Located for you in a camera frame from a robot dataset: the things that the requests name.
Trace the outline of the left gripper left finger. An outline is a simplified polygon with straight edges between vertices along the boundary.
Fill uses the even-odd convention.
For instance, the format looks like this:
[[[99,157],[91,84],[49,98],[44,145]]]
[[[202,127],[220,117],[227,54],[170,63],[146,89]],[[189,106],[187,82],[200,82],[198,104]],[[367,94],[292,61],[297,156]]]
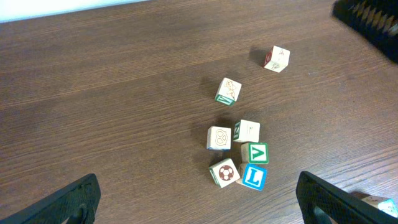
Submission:
[[[1,223],[95,222],[101,191],[95,174],[68,184],[31,206],[1,220]]]

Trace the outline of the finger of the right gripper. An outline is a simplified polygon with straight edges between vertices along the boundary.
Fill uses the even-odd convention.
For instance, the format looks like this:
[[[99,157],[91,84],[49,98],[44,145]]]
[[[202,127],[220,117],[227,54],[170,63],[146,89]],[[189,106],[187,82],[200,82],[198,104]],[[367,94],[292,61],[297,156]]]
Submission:
[[[397,0],[337,0],[332,14],[397,63]]]

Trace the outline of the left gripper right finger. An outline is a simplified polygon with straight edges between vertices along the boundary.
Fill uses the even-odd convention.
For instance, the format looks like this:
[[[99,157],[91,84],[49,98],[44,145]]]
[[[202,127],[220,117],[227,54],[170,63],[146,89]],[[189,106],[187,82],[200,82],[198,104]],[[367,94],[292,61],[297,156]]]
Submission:
[[[397,218],[307,171],[300,173],[296,196],[305,224],[397,224]]]

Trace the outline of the blue letter block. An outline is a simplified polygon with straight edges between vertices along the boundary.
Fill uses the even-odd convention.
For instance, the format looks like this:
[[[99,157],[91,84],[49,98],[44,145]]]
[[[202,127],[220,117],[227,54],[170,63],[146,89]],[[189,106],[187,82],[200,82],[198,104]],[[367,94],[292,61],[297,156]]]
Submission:
[[[370,195],[363,198],[362,201],[390,216],[393,216],[394,218],[397,218],[397,205],[391,198]]]

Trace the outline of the green V block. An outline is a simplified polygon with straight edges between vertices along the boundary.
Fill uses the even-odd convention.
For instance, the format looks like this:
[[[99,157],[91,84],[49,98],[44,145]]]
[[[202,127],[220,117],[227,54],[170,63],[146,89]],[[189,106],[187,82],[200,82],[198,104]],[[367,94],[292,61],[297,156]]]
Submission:
[[[242,163],[268,164],[269,153],[266,142],[247,142],[241,145]]]

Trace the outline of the blue D block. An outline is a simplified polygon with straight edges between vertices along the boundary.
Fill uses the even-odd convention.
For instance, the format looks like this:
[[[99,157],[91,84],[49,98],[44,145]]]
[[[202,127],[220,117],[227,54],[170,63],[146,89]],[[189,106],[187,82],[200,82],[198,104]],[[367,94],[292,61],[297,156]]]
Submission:
[[[273,46],[266,54],[263,68],[280,73],[289,64],[290,51],[278,46]]]

